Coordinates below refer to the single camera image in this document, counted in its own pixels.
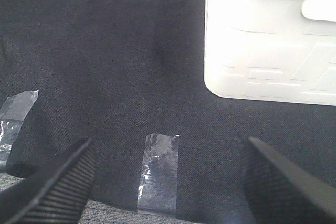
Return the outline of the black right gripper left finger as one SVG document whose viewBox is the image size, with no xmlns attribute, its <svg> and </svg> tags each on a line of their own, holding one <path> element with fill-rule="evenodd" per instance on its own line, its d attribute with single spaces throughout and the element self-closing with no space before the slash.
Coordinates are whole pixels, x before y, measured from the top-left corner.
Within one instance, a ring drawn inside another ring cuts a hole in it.
<svg viewBox="0 0 336 224">
<path fill-rule="evenodd" d="M 79 140 L 1 192 L 1 223 L 78 223 L 95 173 L 93 141 Z"/>
</svg>

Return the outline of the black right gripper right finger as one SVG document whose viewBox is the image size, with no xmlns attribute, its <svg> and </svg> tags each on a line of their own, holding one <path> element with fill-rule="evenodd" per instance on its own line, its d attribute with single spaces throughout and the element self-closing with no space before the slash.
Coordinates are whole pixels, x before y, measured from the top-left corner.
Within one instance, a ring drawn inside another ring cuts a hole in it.
<svg viewBox="0 0 336 224">
<path fill-rule="evenodd" d="M 256 223 L 335 223 L 335 188 L 258 138 L 244 146 L 243 190 Z"/>
</svg>

